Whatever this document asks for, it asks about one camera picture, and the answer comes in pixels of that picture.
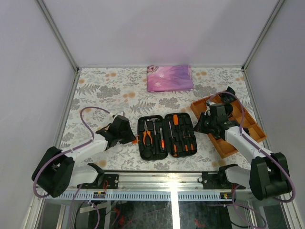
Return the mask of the orange handled long-nose pliers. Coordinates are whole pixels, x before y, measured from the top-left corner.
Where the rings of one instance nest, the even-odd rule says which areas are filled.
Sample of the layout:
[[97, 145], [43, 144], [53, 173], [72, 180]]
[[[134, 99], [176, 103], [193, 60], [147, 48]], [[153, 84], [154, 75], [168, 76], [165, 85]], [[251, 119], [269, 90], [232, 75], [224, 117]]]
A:
[[142, 141], [145, 146], [151, 146], [153, 144], [152, 135], [151, 132], [148, 130], [148, 125], [146, 121], [144, 121], [144, 132]]

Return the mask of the small precision screwdriver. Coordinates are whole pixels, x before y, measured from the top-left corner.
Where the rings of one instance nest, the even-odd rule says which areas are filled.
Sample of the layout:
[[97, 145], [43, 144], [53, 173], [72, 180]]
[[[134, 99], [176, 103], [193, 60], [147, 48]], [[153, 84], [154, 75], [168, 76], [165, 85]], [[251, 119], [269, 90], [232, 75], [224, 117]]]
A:
[[185, 133], [184, 133], [184, 130], [183, 130], [183, 142], [184, 142], [184, 148], [185, 148], [185, 151], [188, 152], [188, 144], [187, 144], [187, 140], [186, 140], [186, 137], [185, 137]]
[[192, 140], [192, 136], [191, 136], [189, 129], [188, 129], [188, 135], [189, 135], [189, 142], [190, 142], [191, 150], [194, 151], [193, 140]]

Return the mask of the small black handled hammer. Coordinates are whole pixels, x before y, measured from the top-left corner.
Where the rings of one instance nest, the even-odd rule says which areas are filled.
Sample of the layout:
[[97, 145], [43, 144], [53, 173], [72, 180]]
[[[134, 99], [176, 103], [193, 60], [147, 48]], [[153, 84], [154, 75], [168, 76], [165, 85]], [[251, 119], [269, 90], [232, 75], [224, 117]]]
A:
[[152, 135], [152, 141], [158, 140], [158, 132], [157, 132], [157, 125], [161, 121], [157, 117], [145, 117], [144, 121], [147, 122], [148, 130], [151, 132]]

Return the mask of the black plastic tool case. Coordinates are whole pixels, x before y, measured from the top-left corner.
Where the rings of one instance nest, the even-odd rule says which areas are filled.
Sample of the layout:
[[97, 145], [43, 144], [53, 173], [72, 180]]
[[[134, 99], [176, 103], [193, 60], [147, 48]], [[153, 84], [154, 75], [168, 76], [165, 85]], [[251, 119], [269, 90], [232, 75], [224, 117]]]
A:
[[[175, 131], [175, 126], [173, 123], [173, 115], [178, 115], [179, 117], [179, 132]], [[158, 132], [158, 140], [154, 141], [151, 146], [145, 146], [143, 144], [143, 132], [144, 132], [144, 118], [145, 117], [157, 117], [161, 121], [157, 125], [157, 132]], [[172, 132], [173, 137], [175, 140], [175, 144], [177, 146], [177, 154], [178, 157], [173, 156], [173, 145], [171, 141], [171, 134], [169, 128], [169, 122], [172, 125]], [[160, 138], [160, 127], [163, 129], [163, 138], [165, 144], [165, 150], [161, 149], [161, 138]], [[194, 151], [191, 150], [190, 142], [189, 142], [189, 135], [188, 129], [190, 130]], [[185, 151], [184, 142], [183, 142], [183, 130], [185, 133], [185, 137], [188, 144], [188, 152]], [[187, 157], [193, 156], [197, 153], [197, 142], [196, 137], [193, 130], [193, 124], [189, 114], [187, 113], [174, 113], [174, 114], [167, 114], [166, 116], [162, 117], [160, 115], [151, 115], [151, 116], [143, 116], [138, 119], [137, 124], [137, 134], [138, 134], [138, 146], [140, 156], [143, 160], [152, 161], [152, 160], [161, 160], [167, 158], [168, 155], [171, 155], [174, 158], [179, 157]]]

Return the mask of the large black orange screwdriver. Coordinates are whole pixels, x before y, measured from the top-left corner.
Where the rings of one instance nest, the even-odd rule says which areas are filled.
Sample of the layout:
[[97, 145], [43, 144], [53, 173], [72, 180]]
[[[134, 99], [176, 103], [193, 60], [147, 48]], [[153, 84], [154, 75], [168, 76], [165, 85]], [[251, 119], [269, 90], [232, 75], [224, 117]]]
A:
[[177, 154], [177, 146], [176, 146], [176, 144], [175, 144], [175, 140], [174, 140], [174, 137], [173, 137], [171, 122], [169, 122], [169, 128], [170, 128], [170, 134], [171, 134], [171, 141], [172, 141], [172, 145], [173, 145], [173, 156], [174, 156], [174, 157], [178, 157], [178, 154]]

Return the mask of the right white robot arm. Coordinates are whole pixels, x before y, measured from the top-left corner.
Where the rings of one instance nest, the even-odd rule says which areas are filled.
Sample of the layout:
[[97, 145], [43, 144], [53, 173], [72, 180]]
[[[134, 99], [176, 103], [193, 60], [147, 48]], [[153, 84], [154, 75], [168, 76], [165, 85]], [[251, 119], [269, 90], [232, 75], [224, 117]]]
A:
[[250, 163], [250, 169], [236, 164], [219, 168], [218, 185], [228, 188], [233, 183], [249, 188], [258, 200], [275, 198], [293, 192], [286, 157], [260, 146], [245, 129], [230, 120], [223, 104], [212, 104], [202, 112], [195, 131], [211, 134], [232, 145]]

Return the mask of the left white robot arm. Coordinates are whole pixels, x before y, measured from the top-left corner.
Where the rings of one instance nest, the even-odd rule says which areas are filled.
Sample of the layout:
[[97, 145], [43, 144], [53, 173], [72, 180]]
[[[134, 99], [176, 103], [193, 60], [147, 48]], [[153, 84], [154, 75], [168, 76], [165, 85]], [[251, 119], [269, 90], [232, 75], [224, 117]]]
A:
[[54, 146], [47, 149], [32, 174], [35, 186], [41, 187], [53, 198], [60, 196], [70, 187], [102, 188], [105, 183], [104, 171], [95, 163], [81, 163], [117, 144], [135, 140], [130, 121], [115, 115], [113, 122], [98, 130], [86, 143], [72, 149], [60, 150]]

